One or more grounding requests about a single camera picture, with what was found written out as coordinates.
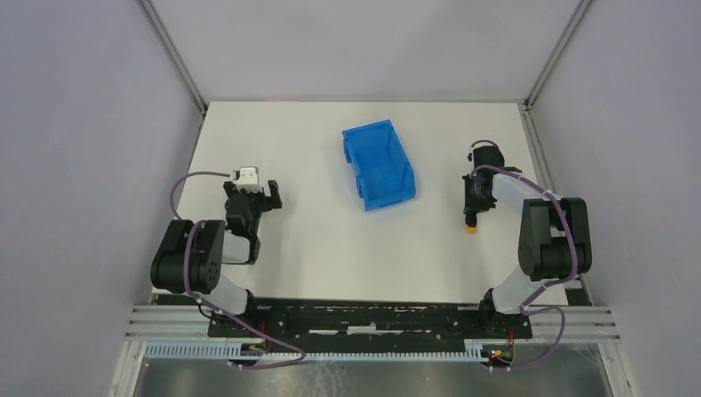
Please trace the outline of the aluminium front rail profiles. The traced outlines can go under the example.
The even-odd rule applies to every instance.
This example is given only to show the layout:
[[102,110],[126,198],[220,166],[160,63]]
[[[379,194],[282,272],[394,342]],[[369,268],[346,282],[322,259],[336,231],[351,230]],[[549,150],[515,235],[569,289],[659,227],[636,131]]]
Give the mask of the aluminium front rail profiles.
[[[565,306],[562,344],[609,344],[622,341],[610,309],[594,306]],[[532,336],[519,337],[519,344],[545,344],[556,339],[560,330],[557,312],[536,314],[529,319]],[[137,305],[126,329],[126,340],[218,341],[208,335],[211,321],[196,306]]]

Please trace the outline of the aluminium frame rail left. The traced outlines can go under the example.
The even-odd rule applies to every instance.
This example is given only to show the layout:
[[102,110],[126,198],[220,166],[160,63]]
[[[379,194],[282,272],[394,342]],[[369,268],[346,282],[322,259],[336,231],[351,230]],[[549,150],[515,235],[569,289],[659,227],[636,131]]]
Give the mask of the aluminium frame rail left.
[[161,18],[157,7],[151,0],[136,0],[136,3],[140,6],[141,10],[145,14],[145,19],[150,24],[151,28],[155,32],[158,40],[163,47],[166,56],[173,65],[180,80],[184,84],[188,91],[189,97],[192,99],[195,107],[197,108],[199,114],[202,117],[206,116],[208,105],[205,101],[201,91],[199,90],[193,76],[191,75],[188,66],[186,65],[183,56],[180,54],[173,38],[171,37],[168,29]]

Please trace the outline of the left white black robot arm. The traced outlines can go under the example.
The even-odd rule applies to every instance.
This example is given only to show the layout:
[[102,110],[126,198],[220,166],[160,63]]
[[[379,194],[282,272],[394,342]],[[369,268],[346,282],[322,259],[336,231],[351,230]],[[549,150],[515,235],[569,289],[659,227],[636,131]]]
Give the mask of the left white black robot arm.
[[260,253],[259,228],[264,213],[283,207],[276,180],[268,188],[238,181],[224,184],[226,216],[199,227],[175,219],[166,229],[150,267],[157,289],[188,294],[222,313],[243,314],[252,293],[230,281],[224,265],[254,265]]

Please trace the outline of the blue plastic storage bin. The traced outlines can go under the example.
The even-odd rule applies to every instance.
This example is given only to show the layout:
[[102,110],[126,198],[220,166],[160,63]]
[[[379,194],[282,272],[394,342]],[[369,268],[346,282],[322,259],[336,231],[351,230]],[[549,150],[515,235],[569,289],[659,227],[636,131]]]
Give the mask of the blue plastic storage bin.
[[414,170],[390,120],[344,130],[342,143],[366,212],[416,197]]

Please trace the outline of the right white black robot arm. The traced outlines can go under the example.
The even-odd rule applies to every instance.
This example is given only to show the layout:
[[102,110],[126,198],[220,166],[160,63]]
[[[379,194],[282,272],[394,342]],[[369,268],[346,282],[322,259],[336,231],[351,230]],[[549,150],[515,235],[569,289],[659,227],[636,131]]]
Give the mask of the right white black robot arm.
[[592,248],[587,204],[562,197],[508,166],[499,146],[475,142],[467,155],[473,169],[463,175],[465,226],[477,229],[478,216],[505,204],[520,217],[517,265],[498,286],[489,289],[480,309],[489,316],[525,315],[549,288],[588,272]]

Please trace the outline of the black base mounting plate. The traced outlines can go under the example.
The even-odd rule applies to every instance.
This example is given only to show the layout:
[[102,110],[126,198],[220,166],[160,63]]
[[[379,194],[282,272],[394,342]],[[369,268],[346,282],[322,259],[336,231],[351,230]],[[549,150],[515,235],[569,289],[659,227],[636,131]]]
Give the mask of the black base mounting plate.
[[240,318],[284,342],[246,343],[244,353],[449,353],[466,339],[530,338],[524,315],[489,316],[480,304],[252,299]]

